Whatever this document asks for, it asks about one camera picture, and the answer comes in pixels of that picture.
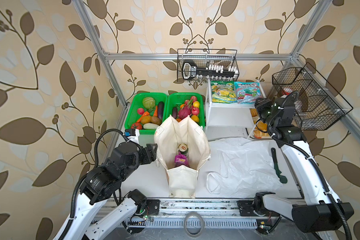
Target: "white plastic bag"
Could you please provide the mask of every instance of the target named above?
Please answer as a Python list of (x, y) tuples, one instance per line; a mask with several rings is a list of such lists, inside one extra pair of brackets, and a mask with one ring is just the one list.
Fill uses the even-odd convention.
[(268, 141), (231, 137), (210, 142), (211, 156), (220, 159), (220, 174), (207, 175), (206, 188), (219, 197), (253, 198), (257, 192), (282, 186), (268, 152)]
[[(189, 116), (181, 122), (167, 118), (155, 131), (157, 160), (164, 166), (169, 184), (170, 197), (195, 198), (198, 170), (210, 158), (208, 140), (202, 127)], [(177, 147), (188, 146), (190, 167), (175, 167)]]

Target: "purple snack bag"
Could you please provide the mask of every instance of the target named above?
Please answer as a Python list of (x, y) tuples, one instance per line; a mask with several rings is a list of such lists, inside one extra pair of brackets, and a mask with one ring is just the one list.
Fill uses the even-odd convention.
[(181, 165), (185, 165), (186, 167), (189, 167), (187, 157), (179, 153), (178, 155), (175, 156), (175, 167)]

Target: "blue snack bag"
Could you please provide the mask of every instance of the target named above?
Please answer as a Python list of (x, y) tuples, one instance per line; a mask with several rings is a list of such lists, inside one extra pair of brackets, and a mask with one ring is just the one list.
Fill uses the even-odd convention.
[(259, 83), (235, 82), (237, 103), (254, 103), (256, 98), (261, 98)]

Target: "wire basket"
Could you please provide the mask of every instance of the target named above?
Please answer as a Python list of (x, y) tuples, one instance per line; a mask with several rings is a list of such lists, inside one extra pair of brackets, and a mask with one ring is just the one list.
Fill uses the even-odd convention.
[[(273, 74), (272, 84), (279, 97), (292, 91), (299, 92), (293, 118), (298, 127), (302, 130), (327, 130), (353, 107), (324, 76), (307, 64), (303, 68), (288, 68)], [(315, 80), (312, 76), (315, 73), (324, 84)]]
[(185, 49), (177, 50), (177, 81), (188, 81), (195, 89), (211, 81), (236, 81), (239, 69), (237, 50)]

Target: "food tray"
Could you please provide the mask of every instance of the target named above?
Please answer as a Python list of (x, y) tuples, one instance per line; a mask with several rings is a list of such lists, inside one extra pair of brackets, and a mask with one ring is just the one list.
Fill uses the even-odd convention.
[[(163, 112), (163, 121), (166, 118), (165, 116), (165, 110), (166, 110), (166, 104), (167, 104), (167, 95), (165, 93), (139, 93), (136, 94), (136, 96), (133, 98), (131, 107), (129, 108), (129, 112), (127, 115), (127, 119), (125, 120), (124, 127), (125, 129), (128, 129), (131, 127), (132, 124), (134, 124), (141, 116), (137, 113), (138, 108), (144, 108), (143, 107), (143, 99), (145, 97), (153, 97), (155, 100), (155, 105), (157, 105), (159, 102), (164, 102), (164, 112)], [(155, 129), (146, 129), (146, 130), (140, 130), (140, 134), (155, 134)]]
[(166, 106), (166, 110), (164, 111), (164, 117), (167, 119), (169, 115), (172, 114), (173, 107), (177, 107), (177, 111), (180, 109), (180, 105), (184, 103), (185, 100), (190, 99), (192, 96), (196, 96), (197, 101), (200, 103), (200, 113), (199, 113), (199, 126), (205, 127), (205, 116), (204, 116), (204, 106), (203, 106), (203, 98), (198, 93), (172, 93), (168, 97), (168, 102)]

